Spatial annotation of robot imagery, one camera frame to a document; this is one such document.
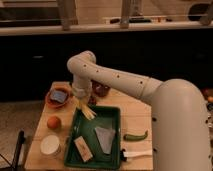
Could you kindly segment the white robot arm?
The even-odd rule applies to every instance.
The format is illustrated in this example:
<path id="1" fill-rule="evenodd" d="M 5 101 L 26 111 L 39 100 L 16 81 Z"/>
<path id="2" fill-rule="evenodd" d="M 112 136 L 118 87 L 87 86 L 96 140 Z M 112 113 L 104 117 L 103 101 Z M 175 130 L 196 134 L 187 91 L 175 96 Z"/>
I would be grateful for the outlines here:
<path id="1" fill-rule="evenodd" d="M 97 81 L 151 106 L 153 171 L 212 171 L 208 112 L 194 84 L 102 67 L 90 51 L 71 57 L 67 68 L 78 99 Z"/>

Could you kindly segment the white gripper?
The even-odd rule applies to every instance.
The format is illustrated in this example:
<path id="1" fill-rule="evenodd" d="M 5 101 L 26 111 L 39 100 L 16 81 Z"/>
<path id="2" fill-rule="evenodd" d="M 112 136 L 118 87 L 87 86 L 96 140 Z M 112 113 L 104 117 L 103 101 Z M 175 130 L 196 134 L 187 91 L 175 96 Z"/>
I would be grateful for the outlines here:
<path id="1" fill-rule="evenodd" d="M 92 83 L 89 79 L 75 78 L 72 83 L 73 95 L 82 99 L 91 94 Z"/>

